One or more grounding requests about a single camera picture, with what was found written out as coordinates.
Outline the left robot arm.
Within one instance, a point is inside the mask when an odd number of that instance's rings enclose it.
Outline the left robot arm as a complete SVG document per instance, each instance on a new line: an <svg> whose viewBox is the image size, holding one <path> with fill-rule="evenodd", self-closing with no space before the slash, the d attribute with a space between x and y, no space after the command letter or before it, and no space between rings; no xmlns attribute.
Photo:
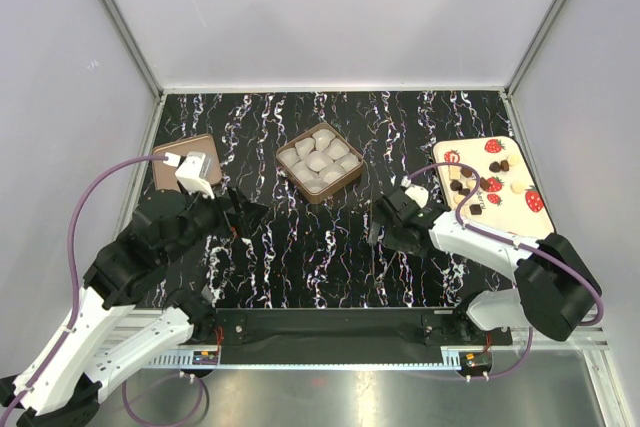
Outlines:
<svg viewBox="0 0 640 427"><path fill-rule="evenodd" d="M215 198L152 193L97 254L60 334L23 373L2 379L2 407L22 409L20 426L85 426L101 403L154 357L219 334L216 311L205 297L178 290L151 324L117 347L101 349L171 264L210 235L251 238L267 211L236 188Z"/></svg>

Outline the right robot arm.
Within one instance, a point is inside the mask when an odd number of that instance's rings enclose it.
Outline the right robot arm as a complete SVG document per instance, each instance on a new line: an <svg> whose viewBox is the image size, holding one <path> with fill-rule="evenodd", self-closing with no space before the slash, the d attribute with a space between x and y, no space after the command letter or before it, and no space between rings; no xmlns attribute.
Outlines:
<svg viewBox="0 0 640 427"><path fill-rule="evenodd" d="M369 241L422 258L435 251L458 255L513 283L458 306L454 331L466 343L503 327L532 328L562 342L601 306L601 287L565 237L538 240L483 227L429 200L421 187L400 187L373 204Z"/></svg>

